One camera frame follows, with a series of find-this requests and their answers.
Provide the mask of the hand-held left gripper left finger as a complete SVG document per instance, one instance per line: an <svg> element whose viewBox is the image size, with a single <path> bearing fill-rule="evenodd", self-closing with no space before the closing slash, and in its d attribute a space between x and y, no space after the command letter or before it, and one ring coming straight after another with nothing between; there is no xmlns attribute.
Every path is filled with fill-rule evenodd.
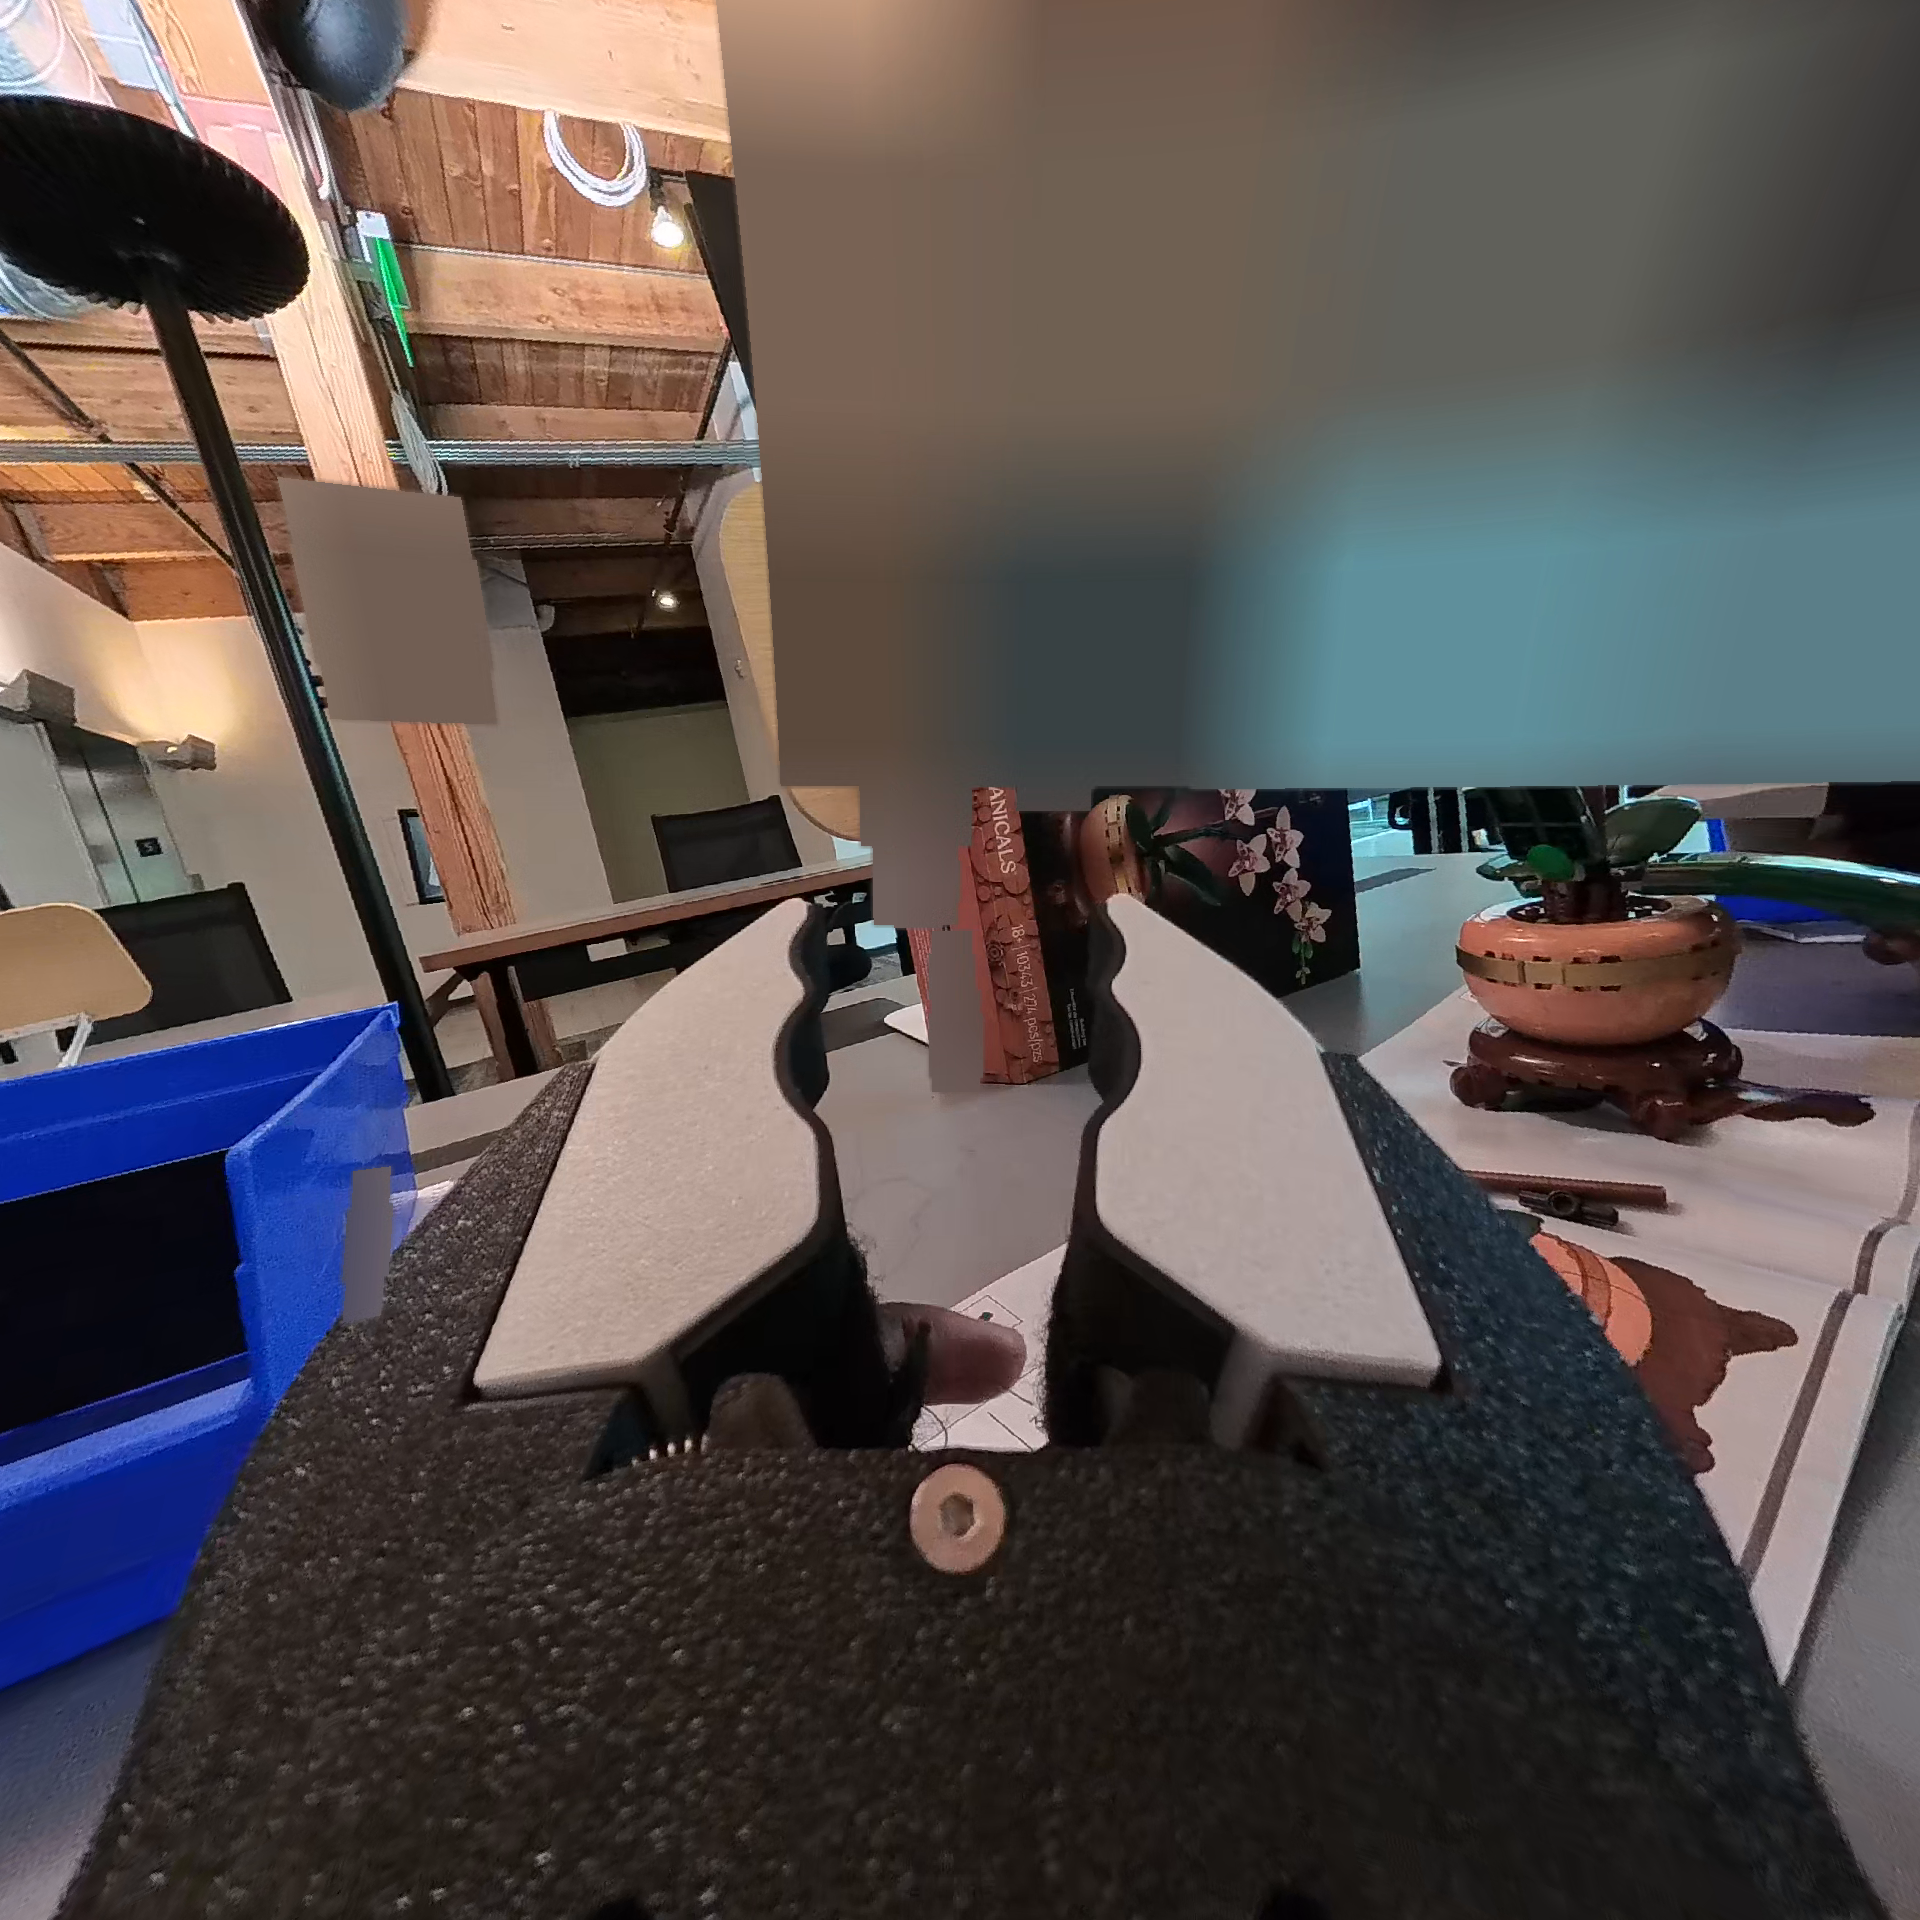
<svg viewBox="0 0 1920 1920"><path fill-rule="evenodd" d="M692 1343L841 1223L824 951L825 913L782 900L602 1047L473 1367L480 1398L647 1384L686 1404Z"/></svg>

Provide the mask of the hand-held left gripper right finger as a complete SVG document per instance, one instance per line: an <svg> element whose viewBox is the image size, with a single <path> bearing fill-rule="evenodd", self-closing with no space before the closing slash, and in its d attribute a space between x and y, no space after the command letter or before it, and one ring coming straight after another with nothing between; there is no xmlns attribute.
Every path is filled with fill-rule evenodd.
<svg viewBox="0 0 1920 1920"><path fill-rule="evenodd" d="M1083 1356L1179 1370L1250 1444L1279 1380L1430 1390L1444 1359L1324 1049L1154 908L1096 911Z"/></svg>

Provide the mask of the brick orchid plant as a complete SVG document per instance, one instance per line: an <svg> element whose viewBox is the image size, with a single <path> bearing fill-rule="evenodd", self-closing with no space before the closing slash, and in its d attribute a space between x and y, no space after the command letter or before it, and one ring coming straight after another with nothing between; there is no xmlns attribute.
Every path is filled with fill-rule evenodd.
<svg viewBox="0 0 1920 1920"><path fill-rule="evenodd" d="M1915 956L1918 878L1816 852L1692 852L1703 820L1818 816L1822 785L1680 783L1603 802L1584 785L1482 785L1502 858L1483 878L1520 897L1465 919L1457 964L1483 1010L1451 1069L1468 1108L1607 1104L1674 1141L1718 1119L1824 1119L1856 1126L1860 1094L1764 1088L1718 1026L1740 933L1727 897L1808 905Z"/></svg>

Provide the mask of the person's left hand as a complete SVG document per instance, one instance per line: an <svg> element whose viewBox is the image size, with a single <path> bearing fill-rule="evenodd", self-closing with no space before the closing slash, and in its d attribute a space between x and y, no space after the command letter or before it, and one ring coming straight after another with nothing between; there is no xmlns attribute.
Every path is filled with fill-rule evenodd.
<svg viewBox="0 0 1920 1920"><path fill-rule="evenodd" d="M882 1302L888 1362L906 1368L921 1405L977 1405L1014 1390L1027 1365L1025 1335L992 1319L923 1302Z"/></svg>

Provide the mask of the wooden table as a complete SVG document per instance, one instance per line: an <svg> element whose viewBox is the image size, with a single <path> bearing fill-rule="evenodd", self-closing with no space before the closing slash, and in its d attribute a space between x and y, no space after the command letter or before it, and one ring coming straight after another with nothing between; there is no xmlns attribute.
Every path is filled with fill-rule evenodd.
<svg viewBox="0 0 1920 1920"><path fill-rule="evenodd" d="M782 900L828 905L847 920L866 913L873 857L724 880L680 894L618 902L585 919L528 920L488 928L423 957L423 969L448 969L473 988L490 985L498 1014L491 1050L502 1078L544 1066L528 1026L528 1010L546 999L612 985L663 969L686 969L742 925Z"/></svg>

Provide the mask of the white printed paper sheet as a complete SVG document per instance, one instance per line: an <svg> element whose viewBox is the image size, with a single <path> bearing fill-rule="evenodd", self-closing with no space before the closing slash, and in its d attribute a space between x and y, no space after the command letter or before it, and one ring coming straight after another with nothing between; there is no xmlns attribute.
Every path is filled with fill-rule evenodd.
<svg viewBox="0 0 1920 1920"><path fill-rule="evenodd" d="M1048 1328L1063 1258L1065 1247L1057 1246L956 1308L980 1324L1022 1333L1025 1368L994 1398L927 1405L910 1438L912 1448L1034 1450L1048 1444L1043 1422Z"/></svg>

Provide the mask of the dark orchid print box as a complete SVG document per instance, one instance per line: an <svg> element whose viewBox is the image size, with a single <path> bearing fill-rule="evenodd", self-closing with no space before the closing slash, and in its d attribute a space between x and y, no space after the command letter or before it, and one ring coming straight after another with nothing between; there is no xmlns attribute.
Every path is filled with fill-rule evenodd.
<svg viewBox="0 0 1920 1920"><path fill-rule="evenodd" d="M980 999L980 1078L1088 1056L1094 908L1135 895L1276 997L1360 967L1348 802L1335 789L1097 789L1083 812L974 792L956 925Z"/></svg>

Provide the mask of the black chair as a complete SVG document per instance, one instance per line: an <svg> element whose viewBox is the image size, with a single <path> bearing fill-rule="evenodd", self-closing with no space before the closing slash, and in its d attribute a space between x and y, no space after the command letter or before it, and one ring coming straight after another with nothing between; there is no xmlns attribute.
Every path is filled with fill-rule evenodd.
<svg viewBox="0 0 1920 1920"><path fill-rule="evenodd" d="M103 920L152 980L152 1001L132 1014L96 1022L95 1041L246 1014L292 997L241 880L110 905Z"/></svg>
<svg viewBox="0 0 1920 1920"><path fill-rule="evenodd" d="M803 861L780 798L654 814L665 890L795 873Z"/></svg>

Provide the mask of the brown brick rod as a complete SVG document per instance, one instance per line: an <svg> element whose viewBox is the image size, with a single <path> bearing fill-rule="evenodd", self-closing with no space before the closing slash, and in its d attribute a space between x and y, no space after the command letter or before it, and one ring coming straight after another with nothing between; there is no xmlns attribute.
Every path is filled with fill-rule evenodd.
<svg viewBox="0 0 1920 1920"><path fill-rule="evenodd" d="M1670 1191L1659 1184L1607 1181L1552 1173L1516 1173L1490 1167L1463 1167L1468 1177L1488 1192L1512 1196L1567 1196L1577 1202L1598 1202L1631 1208L1670 1208Z"/></svg>

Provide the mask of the blue plastic bin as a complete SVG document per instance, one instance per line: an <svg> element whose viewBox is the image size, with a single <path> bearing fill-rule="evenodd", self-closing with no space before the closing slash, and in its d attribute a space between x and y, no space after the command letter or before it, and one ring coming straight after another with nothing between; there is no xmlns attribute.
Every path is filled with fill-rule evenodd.
<svg viewBox="0 0 1920 1920"><path fill-rule="evenodd" d="M6 1084L2 1684L169 1616L415 1223L392 1005Z"/></svg>

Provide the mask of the instruction booklet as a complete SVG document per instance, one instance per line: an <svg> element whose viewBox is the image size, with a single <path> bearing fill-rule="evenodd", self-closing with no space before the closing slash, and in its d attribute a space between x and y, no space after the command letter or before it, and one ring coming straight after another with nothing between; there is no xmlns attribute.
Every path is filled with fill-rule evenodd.
<svg viewBox="0 0 1920 1920"><path fill-rule="evenodd" d="M1449 1090L1465 991L1375 1047L1369 1074L1463 1167L1659 1184L1616 1230L1534 1215L1534 1247L1638 1373L1747 1582L1779 1673L1915 1282L1915 1101L1870 1121L1721 1119L1662 1142L1612 1110L1470 1110Z"/></svg>

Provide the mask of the beige wooden chair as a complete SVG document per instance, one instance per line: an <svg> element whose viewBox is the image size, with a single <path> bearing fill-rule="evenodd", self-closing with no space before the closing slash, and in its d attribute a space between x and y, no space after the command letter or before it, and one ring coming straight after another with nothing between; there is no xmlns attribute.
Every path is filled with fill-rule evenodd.
<svg viewBox="0 0 1920 1920"><path fill-rule="evenodd" d="M6 1076L76 1064L96 1024L152 999L152 980L99 911L41 902L2 913Z"/></svg>

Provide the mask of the green exit sign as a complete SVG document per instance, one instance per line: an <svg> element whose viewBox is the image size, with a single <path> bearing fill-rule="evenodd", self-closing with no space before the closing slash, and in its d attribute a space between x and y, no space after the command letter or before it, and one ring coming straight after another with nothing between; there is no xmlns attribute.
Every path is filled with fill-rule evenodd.
<svg viewBox="0 0 1920 1920"><path fill-rule="evenodd" d="M411 367L416 364L416 348L407 327L411 297L400 269L400 254L394 242L390 217L378 210L358 207L352 212L352 239L360 257L372 276L371 282L378 288L378 297L392 322L402 364Z"/></svg>

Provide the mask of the black floor lamp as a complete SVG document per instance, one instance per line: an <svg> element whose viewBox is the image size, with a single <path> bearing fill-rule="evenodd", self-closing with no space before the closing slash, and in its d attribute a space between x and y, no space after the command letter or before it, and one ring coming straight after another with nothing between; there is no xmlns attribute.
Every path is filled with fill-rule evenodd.
<svg viewBox="0 0 1920 1920"><path fill-rule="evenodd" d="M448 1096L416 967L192 325L262 319L302 294L308 260L292 212L192 135L24 94L2 101L2 247L10 263L68 294L147 309L375 972L398 1005L418 1094Z"/></svg>

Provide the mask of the black rounded object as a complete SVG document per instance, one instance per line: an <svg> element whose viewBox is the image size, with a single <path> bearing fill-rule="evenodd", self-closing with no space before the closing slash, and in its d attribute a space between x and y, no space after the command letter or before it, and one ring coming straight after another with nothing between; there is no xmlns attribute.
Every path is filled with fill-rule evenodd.
<svg viewBox="0 0 1920 1920"><path fill-rule="evenodd" d="M338 111L383 106L407 63L409 2L254 2L278 68Z"/></svg>

